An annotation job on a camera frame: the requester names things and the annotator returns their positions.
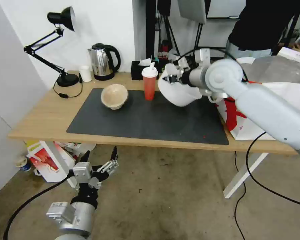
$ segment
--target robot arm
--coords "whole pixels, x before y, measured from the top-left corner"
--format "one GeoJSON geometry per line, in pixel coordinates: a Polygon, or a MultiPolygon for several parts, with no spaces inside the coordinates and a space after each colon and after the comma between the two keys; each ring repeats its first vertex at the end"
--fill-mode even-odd
{"type": "Polygon", "coordinates": [[[70,203],[52,203],[46,213],[64,233],[56,240],[85,240],[90,237],[101,182],[119,166],[117,147],[114,147],[110,161],[103,166],[91,166],[88,162],[89,154],[88,151],[82,156],[81,162],[78,162],[69,172],[69,176],[74,176],[78,182],[78,195],[70,203]]]}
{"type": "Polygon", "coordinates": [[[198,68],[189,69],[180,60],[179,76],[172,78],[168,73],[164,80],[198,87],[203,95],[232,97],[238,110],[251,121],[300,154],[300,111],[261,84],[243,83],[243,71],[236,61],[222,59],[210,65],[206,50],[195,52],[200,59],[198,68]]]}

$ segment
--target stainless steel kettle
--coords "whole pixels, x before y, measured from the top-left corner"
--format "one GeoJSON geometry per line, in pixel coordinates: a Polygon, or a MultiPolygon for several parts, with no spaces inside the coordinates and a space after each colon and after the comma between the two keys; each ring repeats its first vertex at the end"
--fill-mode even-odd
{"type": "Polygon", "coordinates": [[[94,78],[105,81],[114,77],[114,73],[118,71],[121,59],[118,50],[111,45],[97,43],[88,49],[91,59],[92,70],[94,78]],[[118,64],[114,67],[110,52],[114,52],[118,64]]]}

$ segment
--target table leg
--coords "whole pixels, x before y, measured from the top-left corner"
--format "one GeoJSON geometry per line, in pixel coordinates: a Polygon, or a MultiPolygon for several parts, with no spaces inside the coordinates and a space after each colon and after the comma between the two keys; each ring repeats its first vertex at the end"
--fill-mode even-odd
{"type": "MultiPolygon", "coordinates": [[[[53,159],[57,167],[60,170],[64,171],[64,173],[62,173],[62,179],[64,179],[69,173],[70,169],[67,163],[64,161],[63,157],[61,156],[61,154],[59,153],[58,149],[56,148],[53,142],[40,141],[40,143],[45,148],[49,156],[53,159]]],[[[71,187],[75,188],[77,186],[77,181],[74,177],[69,178],[67,181],[71,187]]]]}
{"type": "MultiPolygon", "coordinates": [[[[248,158],[248,165],[250,172],[256,169],[256,167],[265,159],[269,153],[253,153],[248,158]]],[[[234,176],[232,181],[224,189],[223,195],[225,198],[230,198],[231,195],[241,186],[241,184],[249,177],[246,164],[244,164],[239,172],[234,176]]]]}

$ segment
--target kettle handle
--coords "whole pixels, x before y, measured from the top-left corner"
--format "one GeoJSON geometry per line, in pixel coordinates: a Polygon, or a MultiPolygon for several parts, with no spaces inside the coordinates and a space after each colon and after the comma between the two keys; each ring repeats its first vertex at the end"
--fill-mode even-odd
{"type": "Polygon", "coordinates": [[[113,67],[113,72],[117,72],[120,65],[121,65],[121,58],[120,58],[120,54],[118,52],[118,50],[114,47],[114,46],[111,46],[111,45],[104,45],[105,48],[109,51],[109,52],[114,52],[116,57],[117,57],[117,60],[118,60],[118,64],[114,67],[113,66],[113,61],[112,61],[112,57],[111,55],[109,55],[109,58],[111,58],[110,62],[112,62],[112,67],[113,67]]]}

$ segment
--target person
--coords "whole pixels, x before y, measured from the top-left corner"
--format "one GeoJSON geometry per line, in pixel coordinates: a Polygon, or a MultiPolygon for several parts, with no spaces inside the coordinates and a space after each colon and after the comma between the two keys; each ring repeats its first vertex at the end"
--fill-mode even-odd
{"type": "Polygon", "coordinates": [[[272,4],[266,0],[247,0],[229,35],[226,50],[235,58],[270,56],[271,49],[278,44],[284,28],[298,10],[300,0],[272,4]]]}

